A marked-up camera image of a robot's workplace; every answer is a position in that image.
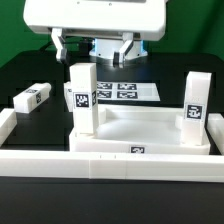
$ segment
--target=white rectangular block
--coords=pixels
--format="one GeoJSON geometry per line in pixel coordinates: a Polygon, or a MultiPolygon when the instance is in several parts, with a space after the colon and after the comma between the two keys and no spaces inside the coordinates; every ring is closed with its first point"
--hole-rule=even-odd
{"type": "Polygon", "coordinates": [[[188,74],[181,131],[184,144],[202,144],[210,82],[211,73],[188,74]]]}
{"type": "Polygon", "coordinates": [[[37,106],[49,98],[51,85],[49,83],[36,83],[13,98],[15,111],[30,113],[37,106]]]}
{"type": "Polygon", "coordinates": [[[96,64],[75,64],[70,67],[70,76],[76,132],[94,134],[99,126],[96,64]]]}
{"type": "Polygon", "coordinates": [[[0,147],[17,125],[14,109],[4,109],[0,113],[0,147]]]}

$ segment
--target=white plastic base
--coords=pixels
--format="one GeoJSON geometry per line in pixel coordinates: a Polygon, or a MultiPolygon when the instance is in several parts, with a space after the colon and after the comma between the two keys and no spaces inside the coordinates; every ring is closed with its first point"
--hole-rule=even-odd
{"type": "Polygon", "coordinates": [[[0,176],[224,182],[224,157],[0,151],[0,176]]]}
{"type": "Polygon", "coordinates": [[[70,151],[208,155],[210,143],[204,131],[200,146],[182,144],[176,115],[183,109],[99,105],[105,123],[95,138],[70,134],[70,151]]]}

